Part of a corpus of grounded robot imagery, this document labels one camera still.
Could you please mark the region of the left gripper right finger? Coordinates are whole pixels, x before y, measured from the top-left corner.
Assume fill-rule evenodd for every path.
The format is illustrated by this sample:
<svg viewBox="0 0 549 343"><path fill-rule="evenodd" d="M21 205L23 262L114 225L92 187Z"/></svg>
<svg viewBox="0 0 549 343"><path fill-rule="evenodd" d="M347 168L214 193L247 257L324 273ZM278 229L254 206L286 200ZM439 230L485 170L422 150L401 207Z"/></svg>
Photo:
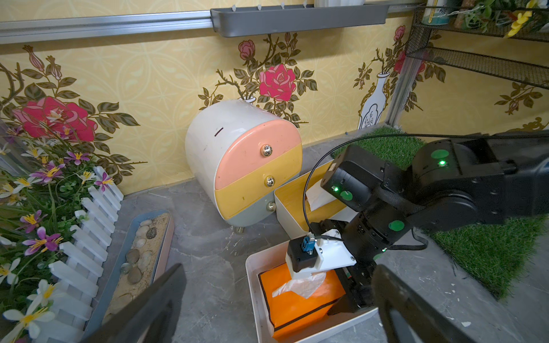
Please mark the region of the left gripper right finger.
<svg viewBox="0 0 549 343"><path fill-rule="evenodd" d="M389 342L473 342L384 265L372 278L374 304Z"/></svg>

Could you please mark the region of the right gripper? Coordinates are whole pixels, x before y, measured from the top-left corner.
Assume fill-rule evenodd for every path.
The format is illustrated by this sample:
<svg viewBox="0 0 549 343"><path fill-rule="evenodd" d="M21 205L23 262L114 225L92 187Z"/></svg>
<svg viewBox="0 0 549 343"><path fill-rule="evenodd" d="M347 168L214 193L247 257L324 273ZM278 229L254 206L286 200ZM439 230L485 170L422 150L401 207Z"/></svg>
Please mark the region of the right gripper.
<svg viewBox="0 0 549 343"><path fill-rule="evenodd" d="M416 237L416 245L397 245L413 226L404 216L387 204L377 204L370 211L358 213L351 222L323 220L310 225L312 233L326 235L330 230L341 234L340 242L355 258L355 264L335 270L345 295L328 310L327 314L362 313L374 307L372 278L375 260L387 250L421 250L423 239Z"/></svg>

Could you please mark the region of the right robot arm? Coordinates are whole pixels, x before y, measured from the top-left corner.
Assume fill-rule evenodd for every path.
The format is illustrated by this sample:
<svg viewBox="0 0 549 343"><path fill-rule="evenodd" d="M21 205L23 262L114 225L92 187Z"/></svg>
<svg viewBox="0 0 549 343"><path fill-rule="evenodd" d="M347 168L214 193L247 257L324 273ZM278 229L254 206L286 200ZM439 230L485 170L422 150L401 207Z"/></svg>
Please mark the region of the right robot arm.
<svg viewBox="0 0 549 343"><path fill-rule="evenodd" d="M548 133L445 137L419 149L406 169L352 145L321 186L355 212L349 222L313 224L315 233L338 230L356 261L336 271L345 294L330 314L362 312L373 306L375 258L396 250L410 230L450 231L547 214Z"/></svg>

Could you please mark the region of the orange tissue pack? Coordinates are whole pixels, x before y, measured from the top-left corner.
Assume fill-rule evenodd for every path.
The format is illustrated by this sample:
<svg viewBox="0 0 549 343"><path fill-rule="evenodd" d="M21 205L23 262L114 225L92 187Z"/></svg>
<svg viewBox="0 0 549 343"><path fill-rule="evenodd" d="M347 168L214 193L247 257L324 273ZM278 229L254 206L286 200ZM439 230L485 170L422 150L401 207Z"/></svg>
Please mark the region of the orange tissue pack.
<svg viewBox="0 0 549 343"><path fill-rule="evenodd" d="M312 212L336 200L333 195L321 187L321 183L322 180L316 182L305 193L306 201Z"/></svg>
<svg viewBox="0 0 549 343"><path fill-rule="evenodd" d="M334 271L293 280L286 264L258 276L267 325L273 339L282 341L327 317L345 291Z"/></svg>

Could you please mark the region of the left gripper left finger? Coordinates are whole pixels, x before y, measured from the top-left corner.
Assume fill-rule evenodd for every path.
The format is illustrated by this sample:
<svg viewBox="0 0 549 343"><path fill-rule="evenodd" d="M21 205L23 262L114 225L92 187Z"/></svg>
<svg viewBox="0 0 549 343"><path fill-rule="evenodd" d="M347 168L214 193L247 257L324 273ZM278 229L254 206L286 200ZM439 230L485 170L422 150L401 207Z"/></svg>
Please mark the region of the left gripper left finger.
<svg viewBox="0 0 549 343"><path fill-rule="evenodd" d="M83 342L171 342L177 329L187 284L182 264L175 264L110 321Z"/></svg>

